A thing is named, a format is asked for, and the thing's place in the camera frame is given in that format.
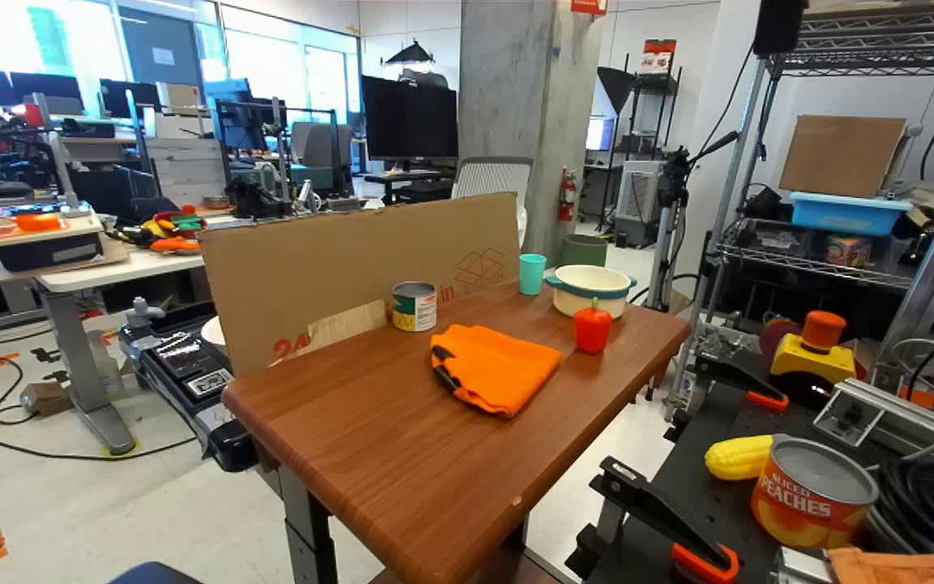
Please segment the yellow toy corn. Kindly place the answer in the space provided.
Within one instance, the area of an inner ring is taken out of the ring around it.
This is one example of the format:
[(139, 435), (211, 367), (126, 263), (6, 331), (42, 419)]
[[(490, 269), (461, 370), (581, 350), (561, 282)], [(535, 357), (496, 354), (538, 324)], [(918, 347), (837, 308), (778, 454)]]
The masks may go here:
[(769, 435), (739, 435), (713, 441), (704, 451), (704, 467), (717, 480), (756, 480), (762, 467), (769, 464), (772, 438)]

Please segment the orange toy pepper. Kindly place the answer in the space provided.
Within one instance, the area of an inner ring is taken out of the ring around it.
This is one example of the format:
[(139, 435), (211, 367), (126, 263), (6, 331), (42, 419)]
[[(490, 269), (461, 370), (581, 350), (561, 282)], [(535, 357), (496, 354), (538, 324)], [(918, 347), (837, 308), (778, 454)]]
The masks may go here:
[(600, 354), (610, 344), (613, 315), (590, 305), (574, 315), (574, 341), (584, 354)]

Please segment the black orange clamp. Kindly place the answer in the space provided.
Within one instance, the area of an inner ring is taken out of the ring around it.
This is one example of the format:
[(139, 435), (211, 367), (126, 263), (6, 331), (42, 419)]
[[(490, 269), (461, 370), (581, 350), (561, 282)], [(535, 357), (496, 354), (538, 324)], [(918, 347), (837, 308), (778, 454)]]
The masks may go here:
[(736, 584), (739, 555), (684, 519), (639, 470), (603, 457), (590, 487), (603, 496), (597, 539), (616, 542), (629, 519), (652, 526), (671, 542), (668, 558), (701, 584)]
[(743, 393), (743, 399), (756, 409), (765, 409), (765, 412), (785, 412), (791, 406), (791, 399), (775, 389), (772, 383), (765, 383), (762, 376), (749, 373), (746, 367), (739, 363), (730, 363), (730, 360), (717, 360), (717, 357), (701, 357), (697, 360), (697, 370), (704, 376), (713, 376), (720, 383), (730, 383)]

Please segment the wooden table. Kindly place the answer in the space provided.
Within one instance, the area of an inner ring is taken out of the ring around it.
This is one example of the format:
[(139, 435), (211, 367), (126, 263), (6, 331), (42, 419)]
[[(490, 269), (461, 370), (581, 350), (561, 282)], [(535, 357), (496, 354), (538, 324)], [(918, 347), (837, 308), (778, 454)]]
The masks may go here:
[(337, 584), (331, 522), (405, 584), (470, 581), (688, 337), (681, 318), (632, 308), (590, 357), (564, 315), (509, 282), (441, 318), (548, 344), (561, 367), (516, 419), (493, 419), (448, 396), (422, 334), (379, 328), (227, 389), (276, 464), (295, 584)]

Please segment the white pot teal rim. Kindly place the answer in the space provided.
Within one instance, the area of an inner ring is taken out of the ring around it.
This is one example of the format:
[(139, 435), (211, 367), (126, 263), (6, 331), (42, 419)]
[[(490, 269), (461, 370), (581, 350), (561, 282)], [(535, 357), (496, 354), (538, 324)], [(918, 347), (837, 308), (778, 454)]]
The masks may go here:
[(636, 279), (619, 269), (571, 263), (551, 269), (545, 276), (545, 286), (551, 289), (551, 305), (561, 315), (600, 308), (610, 318), (619, 318), (626, 311), (626, 295), (636, 286)]

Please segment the white side desk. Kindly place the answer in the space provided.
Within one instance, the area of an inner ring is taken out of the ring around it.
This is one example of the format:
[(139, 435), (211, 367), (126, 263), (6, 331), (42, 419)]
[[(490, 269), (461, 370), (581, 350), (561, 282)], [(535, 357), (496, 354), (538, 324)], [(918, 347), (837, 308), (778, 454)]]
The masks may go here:
[(91, 260), (91, 263), (26, 273), (26, 282), (36, 286), (55, 324), (55, 341), (71, 373), (71, 402), (78, 409), (78, 419), (110, 454), (130, 454), (136, 448), (136, 438), (130, 435), (120, 412), (110, 406), (104, 376), (94, 363), (94, 354), (84, 334), (81, 295), (97, 292), (104, 286), (188, 273), (201, 266), (204, 266), (201, 256), (162, 256), (162, 253), (123, 247), (120, 263)]

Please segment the teal plastic cup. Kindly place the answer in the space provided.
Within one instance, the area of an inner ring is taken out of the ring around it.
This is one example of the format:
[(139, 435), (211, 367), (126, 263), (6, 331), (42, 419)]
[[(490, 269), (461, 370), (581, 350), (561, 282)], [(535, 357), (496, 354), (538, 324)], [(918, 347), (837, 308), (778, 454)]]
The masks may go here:
[(545, 279), (545, 256), (542, 253), (519, 253), (519, 292), (538, 295)]

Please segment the brown cardboard sheet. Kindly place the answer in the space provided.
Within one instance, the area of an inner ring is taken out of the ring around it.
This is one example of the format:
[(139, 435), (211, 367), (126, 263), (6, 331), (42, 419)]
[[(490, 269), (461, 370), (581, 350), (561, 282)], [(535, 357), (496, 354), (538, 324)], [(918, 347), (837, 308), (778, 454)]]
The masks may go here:
[(321, 347), (318, 324), (399, 282), (467, 292), (516, 276), (512, 195), (211, 227), (201, 260), (234, 373)]

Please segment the large peach tin can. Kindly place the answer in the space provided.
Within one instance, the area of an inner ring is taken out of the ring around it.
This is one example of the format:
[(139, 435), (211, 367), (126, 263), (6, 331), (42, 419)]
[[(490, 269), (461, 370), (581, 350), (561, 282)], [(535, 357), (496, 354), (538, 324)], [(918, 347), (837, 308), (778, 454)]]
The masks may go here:
[(876, 500), (879, 483), (853, 457), (814, 438), (775, 435), (749, 509), (775, 542), (814, 552), (850, 545)]

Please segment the orange folded cloth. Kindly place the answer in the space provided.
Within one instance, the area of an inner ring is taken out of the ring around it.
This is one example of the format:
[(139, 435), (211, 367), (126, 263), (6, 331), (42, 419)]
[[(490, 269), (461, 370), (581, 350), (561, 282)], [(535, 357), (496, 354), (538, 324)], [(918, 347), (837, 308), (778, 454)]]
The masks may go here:
[(483, 324), (451, 324), (428, 341), (428, 363), (461, 402), (516, 419), (555, 376), (561, 354)]

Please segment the red fire extinguisher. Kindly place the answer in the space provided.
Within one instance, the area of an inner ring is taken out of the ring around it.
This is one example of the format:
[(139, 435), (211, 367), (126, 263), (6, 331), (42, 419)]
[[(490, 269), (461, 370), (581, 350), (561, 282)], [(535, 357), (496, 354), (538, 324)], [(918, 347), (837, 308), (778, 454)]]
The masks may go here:
[(558, 221), (571, 224), (577, 208), (577, 175), (571, 169), (561, 169), (558, 178)]

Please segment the yellow emergency stop button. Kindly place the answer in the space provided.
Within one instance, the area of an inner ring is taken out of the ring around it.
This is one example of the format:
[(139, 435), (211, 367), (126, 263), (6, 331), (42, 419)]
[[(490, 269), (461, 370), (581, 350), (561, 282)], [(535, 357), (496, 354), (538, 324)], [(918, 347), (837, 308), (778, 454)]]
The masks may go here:
[(856, 373), (856, 354), (840, 344), (843, 331), (843, 315), (808, 311), (804, 324), (778, 341), (769, 373), (811, 373), (827, 383), (850, 380)]

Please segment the blue plastic bin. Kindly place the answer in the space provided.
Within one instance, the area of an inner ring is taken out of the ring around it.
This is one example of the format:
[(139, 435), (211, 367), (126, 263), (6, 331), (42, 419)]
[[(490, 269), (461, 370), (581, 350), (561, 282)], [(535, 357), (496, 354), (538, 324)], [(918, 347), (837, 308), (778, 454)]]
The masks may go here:
[(791, 224), (808, 230), (833, 230), (853, 237), (889, 237), (895, 221), (908, 214), (908, 201), (850, 198), (850, 195), (791, 195)]

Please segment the orange towel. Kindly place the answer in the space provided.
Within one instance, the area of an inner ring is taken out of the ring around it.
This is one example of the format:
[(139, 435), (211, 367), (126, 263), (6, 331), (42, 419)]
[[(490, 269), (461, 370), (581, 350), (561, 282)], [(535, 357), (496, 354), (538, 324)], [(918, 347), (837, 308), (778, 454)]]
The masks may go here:
[(837, 584), (934, 584), (934, 555), (830, 548), (827, 565)]

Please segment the black monitor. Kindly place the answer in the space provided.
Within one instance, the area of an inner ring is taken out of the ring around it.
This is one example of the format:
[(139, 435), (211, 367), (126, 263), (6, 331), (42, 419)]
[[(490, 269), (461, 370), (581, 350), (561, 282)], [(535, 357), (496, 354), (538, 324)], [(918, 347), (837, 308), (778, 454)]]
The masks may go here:
[(363, 123), (373, 159), (451, 159), (457, 152), (457, 94), (431, 84), (363, 78)]

